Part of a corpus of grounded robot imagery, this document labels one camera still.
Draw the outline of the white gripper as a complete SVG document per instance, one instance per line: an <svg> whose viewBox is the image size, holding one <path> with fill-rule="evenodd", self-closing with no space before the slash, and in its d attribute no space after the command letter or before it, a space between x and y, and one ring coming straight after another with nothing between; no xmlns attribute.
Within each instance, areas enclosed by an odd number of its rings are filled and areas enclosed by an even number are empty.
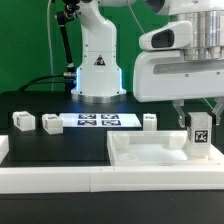
<svg viewBox="0 0 224 224"><path fill-rule="evenodd" d="M184 128L183 99L216 98L216 124L224 111L224 59L186 61L184 50L193 41L189 21L169 22L163 28L143 34L143 52L134 66L133 94L140 102L172 101Z"/></svg>

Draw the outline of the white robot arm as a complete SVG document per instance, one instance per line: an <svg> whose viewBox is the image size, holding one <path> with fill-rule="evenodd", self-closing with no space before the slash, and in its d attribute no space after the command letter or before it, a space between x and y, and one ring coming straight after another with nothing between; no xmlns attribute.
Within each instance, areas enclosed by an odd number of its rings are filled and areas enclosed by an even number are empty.
<svg viewBox="0 0 224 224"><path fill-rule="evenodd" d="M139 38L142 53L134 65L133 94L140 102L169 101L185 124L186 99L216 98L224 112L224 0L144 0L169 22ZM81 0L72 14L82 28L83 59L72 95L109 102L125 93L116 63L116 27L99 13L136 0Z"/></svg>

